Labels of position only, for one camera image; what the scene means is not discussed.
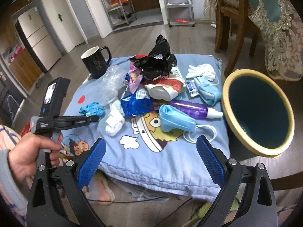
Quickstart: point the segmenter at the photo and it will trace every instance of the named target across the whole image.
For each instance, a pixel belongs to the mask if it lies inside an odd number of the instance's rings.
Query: blue surgical mask
[[[173,129],[194,131],[196,126],[195,119],[170,105],[161,105],[159,117],[163,132],[170,132]]]
[[[217,76],[214,81],[208,81],[205,77],[196,77],[194,82],[200,97],[207,105],[213,107],[217,101],[221,100],[222,93],[218,88],[220,81]]]

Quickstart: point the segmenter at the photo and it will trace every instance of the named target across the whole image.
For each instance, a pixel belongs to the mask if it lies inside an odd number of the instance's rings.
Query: hand
[[[8,154],[9,166],[15,180],[22,182],[26,177],[35,175],[37,171],[36,159],[40,148],[50,149],[52,151],[49,155],[51,164],[58,165],[62,140],[62,134],[58,142],[41,135],[25,134]]]

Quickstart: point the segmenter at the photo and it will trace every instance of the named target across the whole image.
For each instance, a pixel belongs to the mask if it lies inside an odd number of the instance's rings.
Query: small screen
[[[50,85],[47,88],[43,104],[49,104],[49,103],[51,103],[55,87],[56,87],[56,83],[53,83],[52,85]]]

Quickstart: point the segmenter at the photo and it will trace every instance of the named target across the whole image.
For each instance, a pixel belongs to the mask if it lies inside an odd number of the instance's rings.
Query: black mug
[[[109,54],[109,59],[107,62],[105,61],[101,53],[103,49],[106,49]],[[104,46],[102,48],[99,48],[98,46],[96,46],[85,51],[81,55],[81,59],[85,64],[86,68],[89,70],[92,77],[98,79],[105,74],[109,62],[112,59],[112,54],[108,47]]]

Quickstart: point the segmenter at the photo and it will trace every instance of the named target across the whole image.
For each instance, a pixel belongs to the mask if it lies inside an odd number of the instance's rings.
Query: refrigerator
[[[33,7],[21,14],[18,21],[33,51],[49,70],[62,55],[45,28],[37,8]]]

